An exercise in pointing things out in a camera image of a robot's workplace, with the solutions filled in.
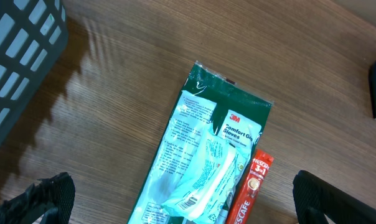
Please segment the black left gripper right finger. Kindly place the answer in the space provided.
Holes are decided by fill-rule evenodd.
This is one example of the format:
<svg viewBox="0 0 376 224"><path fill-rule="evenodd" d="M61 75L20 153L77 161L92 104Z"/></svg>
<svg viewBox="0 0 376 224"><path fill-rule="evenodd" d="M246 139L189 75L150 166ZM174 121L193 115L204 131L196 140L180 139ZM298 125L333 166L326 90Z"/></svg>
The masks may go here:
<svg viewBox="0 0 376 224"><path fill-rule="evenodd" d="M294 177L293 198L299 224L376 224L376 209L306 170Z"/></svg>

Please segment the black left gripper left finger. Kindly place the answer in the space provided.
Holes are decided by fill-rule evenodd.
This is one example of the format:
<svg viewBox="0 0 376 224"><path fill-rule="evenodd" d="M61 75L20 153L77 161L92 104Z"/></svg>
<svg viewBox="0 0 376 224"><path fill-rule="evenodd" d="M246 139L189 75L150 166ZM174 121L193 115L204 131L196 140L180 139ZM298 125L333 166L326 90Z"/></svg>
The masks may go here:
<svg viewBox="0 0 376 224"><path fill-rule="evenodd" d="M0 205L0 223L34 223L38 218L43 224L69 223L75 200L72 177L61 172L39 181Z"/></svg>

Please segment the red Nescafe sachet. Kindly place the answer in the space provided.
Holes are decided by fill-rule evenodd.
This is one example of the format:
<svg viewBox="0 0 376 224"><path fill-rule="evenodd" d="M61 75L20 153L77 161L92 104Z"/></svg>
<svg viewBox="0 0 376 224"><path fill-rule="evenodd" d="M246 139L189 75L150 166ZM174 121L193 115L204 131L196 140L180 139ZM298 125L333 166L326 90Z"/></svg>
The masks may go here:
<svg viewBox="0 0 376 224"><path fill-rule="evenodd" d="M228 213L225 224L246 224L261 185L273 163L274 158L258 149L250 164L249 173Z"/></svg>

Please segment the light green wipes packet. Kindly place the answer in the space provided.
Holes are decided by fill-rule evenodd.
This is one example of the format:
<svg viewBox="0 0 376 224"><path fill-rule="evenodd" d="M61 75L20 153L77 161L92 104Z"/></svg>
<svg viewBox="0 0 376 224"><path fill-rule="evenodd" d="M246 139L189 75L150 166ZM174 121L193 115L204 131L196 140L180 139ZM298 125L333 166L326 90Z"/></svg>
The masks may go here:
<svg viewBox="0 0 376 224"><path fill-rule="evenodd" d="M161 204L162 209L172 217L215 223L250 155L250 149L205 131L181 180Z"/></svg>

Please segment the green 3M gloves package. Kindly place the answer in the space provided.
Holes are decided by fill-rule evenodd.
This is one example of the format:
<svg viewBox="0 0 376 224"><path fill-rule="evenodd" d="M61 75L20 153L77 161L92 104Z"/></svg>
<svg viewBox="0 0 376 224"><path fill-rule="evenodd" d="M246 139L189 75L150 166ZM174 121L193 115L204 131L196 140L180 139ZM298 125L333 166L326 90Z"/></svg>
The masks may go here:
<svg viewBox="0 0 376 224"><path fill-rule="evenodd" d="M181 215L168 215L161 204L187 170L208 125L216 136L252 156L272 106L196 62L178 94L128 223L188 223Z"/></svg>

